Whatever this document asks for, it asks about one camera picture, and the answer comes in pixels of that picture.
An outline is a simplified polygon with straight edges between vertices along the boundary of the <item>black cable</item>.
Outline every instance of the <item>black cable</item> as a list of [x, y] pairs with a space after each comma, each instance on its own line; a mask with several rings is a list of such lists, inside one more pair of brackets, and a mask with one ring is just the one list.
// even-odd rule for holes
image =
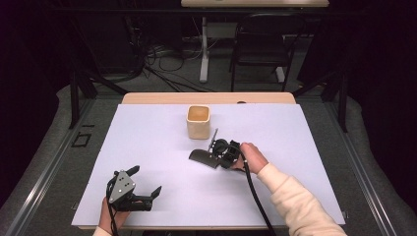
[[131, 81], [134, 78], [138, 77], [141, 74], [142, 71], [134, 71], [132, 73], [130, 73], [129, 75], [126, 75], [122, 78], [117, 78], [117, 79], [109, 79], [106, 78], [107, 81], [112, 82], [113, 84], [118, 84], [118, 83], [122, 83], [122, 82], [127, 82], [127, 81]]
[[113, 178], [113, 179], [111, 179], [108, 182], [105, 196], [107, 198], [108, 213], [110, 214], [110, 219], [111, 219], [111, 222], [110, 222], [111, 235], [113, 235], [113, 236], [119, 236], [119, 233], [117, 232], [116, 220], [114, 219], [114, 216], [116, 215], [117, 211], [114, 212], [114, 214], [112, 213], [113, 212], [113, 207], [111, 206], [111, 204], [109, 202], [110, 194], [111, 194], [111, 189], [112, 189], [112, 186], [113, 186], [114, 181], [115, 180]]
[[182, 55], [180, 55], [180, 58], [179, 58], [181, 60], [180, 66], [178, 68], [171, 69], [171, 70], [162, 68], [162, 66], [161, 66], [162, 58], [163, 57], [159, 57], [159, 61], [158, 61], [158, 66], [159, 66], [160, 70], [162, 70], [162, 71], [165, 71], [165, 72], [176, 72], [176, 71], [179, 71], [184, 66], [185, 59], [184, 59], [184, 57]]
[[148, 70], [150, 73], [152, 73], [152, 74], [156, 75], [156, 76], [157, 76], [157, 77], [159, 77], [160, 79], [162, 79], [165, 83], [167, 83], [170, 87], [172, 87], [172, 88], [173, 88], [174, 90], [176, 90], [176, 91], [182, 91], [182, 90], [181, 90], [178, 86], [185, 87], [185, 88], [188, 88], [188, 89], [192, 89], [192, 90], [195, 90], [195, 91], [201, 91], [201, 92], [206, 92], [206, 91], [214, 91], [214, 90], [211, 90], [211, 89], [209, 89], [209, 88], [202, 88], [202, 87], [199, 87], [199, 86], [197, 86], [197, 85], [193, 84], [192, 82], [188, 81], [187, 79], [185, 79], [185, 78], [183, 78], [183, 77], [180, 77], [180, 76], [178, 76], [178, 75], [175, 75], [175, 76], [178, 76], [178, 77], [180, 77], [180, 78], [182, 78], [182, 79], [186, 80], [187, 82], [191, 83], [191, 84], [192, 84], [192, 85], [194, 85], [195, 87], [198, 87], [198, 88], [201, 88], [201, 89], [198, 89], [198, 88], [193, 88], [193, 87], [188, 86], [188, 85], [186, 85], [186, 84], [182, 84], [182, 83], [179, 83], [179, 82], [171, 81], [171, 80], [169, 80], [169, 79], [165, 78], [163, 75], [160, 75], [160, 73], [168, 73], [168, 72], [159, 72], [159, 71], [154, 70], [153, 68], [148, 67], [148, 66], [145, 66], [145, 69], [146, 69], [146, 70]]
[[273, 230], [272, 225], [269, 222], [268, 216], [265, 213], [264, 208], [262, 207], [261, 201], [258, 198], [257, 192], [255, 191], [255, 187], [254, 187], [254, 184], [252, 182], [251, 172], [249, 170], [248, 160], [246, 159], [245, 154], [243, 154], [242, 150], [240, 150], [240, 148], [238, 148], [238, 147], [234, 147], [234, 146], [231, 146], [231, 145], [229, 145], [227, 147], [236, 149], [239, 152], [239, 154], [242, 156], [243, 165], [244, 165], [245, 173], [246, 173], [246, 178], [248, 179], [248, 184], [249, 184], [249, 188], [251, 189], [252, 196], [254, 197], [255, 203], [257, 204], [258, 209], [260, 210], [261, 215], [264, 218], [265, 223], [267, 224], [269, 235], [270, 236], [276, 236], [275, 231]]
[[200, 49], [199, 51], [197, 50], [198, 48], [198, 44], [195, 43], [194, 49], [193, 50], [186, 50], [186, 51], [191, 51], [190, 55], [187, 55], [184, 57], [185, 60], [191, 60], [191, 59], [195, 59], [194, 54], [196, 54], [197, 52], [199, 53], [199, 55], [202, 53], [202, 50]]
[[145, 61], [146, 61], [146, 63], [147, 63], [147, 65], [148, 66], [151, 66], [151, 65], [153, 65], [155, 62], [156, 62], [156, 59], [158, 58], [157, 56], [156, 56], [156, 50], [155, 50], [155, 47], [154, 46], [148, 46], [148, 50], [147, 50], [147, 56], [145, 57]]

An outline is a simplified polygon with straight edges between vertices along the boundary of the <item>gray floor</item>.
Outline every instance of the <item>gray floor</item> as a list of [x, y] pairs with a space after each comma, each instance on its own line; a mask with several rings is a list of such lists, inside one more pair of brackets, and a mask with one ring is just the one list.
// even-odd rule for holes
[[[296, 90], [296, 78], [308, 48], [308, 39], [299, 44], [287, 90]], [[165, 77], [187, 83], [179, 75], [199, 87], [215, 91], [229, 91], [230, 74], [228, 62], [230, 44], [219, 41], [210, 50], [208, 82], [199, 83], [199, 58], [180, 60], [169, 52], [160, 61], [161, 68], [181, 69]], [[159, 59], [151, 65], [156, 70]], [[239, 78], [246, 80], [255, 75], [270, 80], [269, 69], [248, 70], [241, 68]], [[165, 82], [145, 71], [138, 78], [119, 83], [131, 91], [173, 91]], [[237, 85], [237, 89], [271, 89], [271, 85]], [[82, 120], [73, 131], [68, 130], [71, 110], [69, 88], [58, 92], [60, 106], [56, 117], [28, 167], [25, 175], [0, 210], [0, 235], [90, 235], [71, 226], [75, 213], [72, 209], [83, 194], [97, 153], [105, 138], [108, 126], [121, 96], [114, 91], [97, 85], [99, 97], [84, 100]], [[318, 99], [322, 88], [315, 88], [297, 99], [302, 105], [309, 122], [328, 177], [336, 193], [340, 207], [349, 216], [344, 226], [349, 235], [415, 235], [417, 218], [410, 208], [398, 197], [381, 171], [369, 150], [366, 131], [361, 119], [361, 108], [352, 99], [348, 100], [347, 127], [349, 133], [341, 134], [334, 124], [334, 106]], [[79, 133], [91, 134], [87, 147], [71, 147]], [[354, 155], [359, 160], [352, 161]]]

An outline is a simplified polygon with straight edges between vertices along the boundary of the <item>beige cup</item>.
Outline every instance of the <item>beige cup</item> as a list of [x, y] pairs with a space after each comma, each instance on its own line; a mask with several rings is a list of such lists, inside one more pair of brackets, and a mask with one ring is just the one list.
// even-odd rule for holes
[[193, 140], [209, 138], [209, 107], [191, 105], [187, 114], [188, 137]]

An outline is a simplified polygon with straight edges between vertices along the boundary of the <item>white sleeve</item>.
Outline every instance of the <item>white sleeve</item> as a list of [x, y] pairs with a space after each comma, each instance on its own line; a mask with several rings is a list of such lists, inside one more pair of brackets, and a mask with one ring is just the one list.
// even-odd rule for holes
[[280, 172], [271, 163], [258, 173], [258, 178], [272, 193], [270, 199], [289, 227], [290, 235], [346, 235], [296, 178]]

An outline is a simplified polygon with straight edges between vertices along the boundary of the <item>white tabletop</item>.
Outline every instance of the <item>white tabletop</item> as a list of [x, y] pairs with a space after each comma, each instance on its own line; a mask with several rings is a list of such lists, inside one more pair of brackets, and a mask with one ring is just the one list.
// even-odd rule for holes
[[[136, 195], [162, 186], [151, 211], [132, 212], [125, 223], [136, 229], [266, 228], [243, 173], [212, 169], [190, 160], [209, 140], [190, 140], [189, 104], [119, 105], [96, 160], [73, 225], [98, 224], [106, 183], [115, 170], [140, 165], [132, 176]], [[301, 107], [296, 104], [211, 104], [211, 131], [217, 138], [252, 142], [279, 169], [294, 175], [344, 224], [339, 205]], [[253, 176], [259, 198], [274, 227], [285, 225], [269, 201], [268, 189]]]

